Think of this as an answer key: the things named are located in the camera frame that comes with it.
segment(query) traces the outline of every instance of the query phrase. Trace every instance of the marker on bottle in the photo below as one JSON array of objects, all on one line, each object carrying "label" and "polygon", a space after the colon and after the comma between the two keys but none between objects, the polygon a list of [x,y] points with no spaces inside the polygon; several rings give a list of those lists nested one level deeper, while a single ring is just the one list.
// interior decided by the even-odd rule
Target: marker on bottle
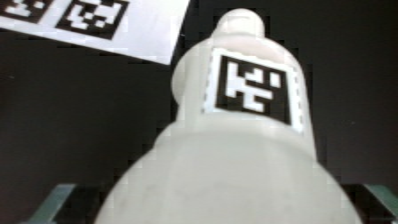
[{"label": "marker on bottle", "polygon": [[299,62],[246,9],[175,71],[178,119],[111,192],[96,224],[359,224],[317,162]]}]

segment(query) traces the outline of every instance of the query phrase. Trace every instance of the white bottle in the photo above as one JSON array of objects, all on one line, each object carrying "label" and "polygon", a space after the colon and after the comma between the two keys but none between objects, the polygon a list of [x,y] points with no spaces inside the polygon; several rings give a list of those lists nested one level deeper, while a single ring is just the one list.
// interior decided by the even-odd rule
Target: white bottle
[{"label": "white bottle", "polygon": [[249,10],[224,15],[189,51],[173,91],[178,120],[96,224],[361,223],[317,162],[303,69]]}]

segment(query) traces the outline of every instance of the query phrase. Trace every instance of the black background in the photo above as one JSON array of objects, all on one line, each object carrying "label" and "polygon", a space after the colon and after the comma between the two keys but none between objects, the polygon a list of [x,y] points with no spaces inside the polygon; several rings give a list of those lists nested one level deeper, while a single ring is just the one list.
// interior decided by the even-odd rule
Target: black background
[{"label": "black background", "polygon": [[[342,183],[398,192],[398,2],[192,0],[175,62],[240,7],[313,77],[320,162]],[[175,119],[173,68],[2,30],[0,223],[59,183],[118,179]]]}]

